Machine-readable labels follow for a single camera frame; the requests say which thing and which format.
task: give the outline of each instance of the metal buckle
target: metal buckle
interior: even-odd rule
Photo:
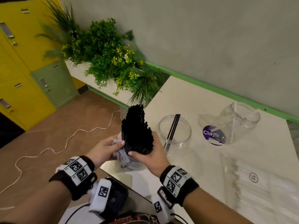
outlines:
[[[166,198],[164,198],[163,196],[162,196],[162,194],[160,193],[160,191],[163,189],[163,186],[161,186],[159,189],[158,189],[158,191],[157,191],[157,193],[158,193],[158,195],[159,195],[159,197],[163,200],[163,202],[166,204],[166,206],[169,208],[169,210],[170,209],[172,209],[173,207],[174,207],[174,205],[175,205],[175,203],[173,203],[173,204],[169,204],[168,203],[168,200],[166,200]]]

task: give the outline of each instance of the person's right hand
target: person's right hand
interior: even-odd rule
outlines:
[[[128,154],[142,162],[153,175],[160,178],[166,167],[170,165],[170,162],[166,157],[159,136],[155,131],[152,131],[152,135],[154,137],[154,147],[150,154],[142,155],[135,151],[130,151]]]

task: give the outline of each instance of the purple label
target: purple label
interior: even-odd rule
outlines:
[[[222,145],[223,143],[222,142],[219,142],[216,138],[219,138],[219,136],[221,136],[220,134],[223,135],[222,131],[221,130],[216,130],[214,132],[211,132],[210,131],[210,125],[208,126],[205,126],[202,130],[202,134],[204,135],[204,138],[206,140],[209,141],[209,143],[213,144],[213,145],[217,145],[217,146],[220,146]]]

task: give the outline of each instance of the hand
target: hand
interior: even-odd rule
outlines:
[[[166,167],[170,165],[170,162],[166,157],[159,136],[154,131],[152,131],[152,135],[154,137],[154,147],[150,154],[142,155],[135,151],[130,151],[128,154],[142,162],[153,175],[160,178]]]
[[[116,152],[124,146],[125,141],[120,141],[112,145],[112,142],[117,138],[117,136],[118,135],[114,135],[100,141],[92,150],[90,150],[85,155],[94,163],[95,170],[98,169],[103,163],[108,161],[112,153]]]

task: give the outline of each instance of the person's left hand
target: person's left hand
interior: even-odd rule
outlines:
[[[95,170],[98,169],[103,163],[108,161],[112,153],[116,152],[124,146],[125,141],[120,141],[112,145],[112,142],[117,138],[117,136],[118,135],[114,135],[100,141],[92,150],[90,150],[85,155],[94,163]]]

